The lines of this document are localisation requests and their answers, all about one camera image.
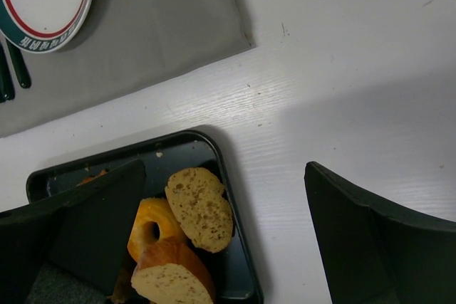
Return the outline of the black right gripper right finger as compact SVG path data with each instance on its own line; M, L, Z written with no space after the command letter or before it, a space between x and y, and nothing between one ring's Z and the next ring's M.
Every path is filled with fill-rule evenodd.
M454 303L455 222L309 162L304 182L333 303Z

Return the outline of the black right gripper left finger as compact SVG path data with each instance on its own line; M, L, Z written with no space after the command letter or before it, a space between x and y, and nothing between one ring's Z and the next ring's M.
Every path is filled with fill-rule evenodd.
M1 213L2 303L104 303L113 294L146 172L140 160Z

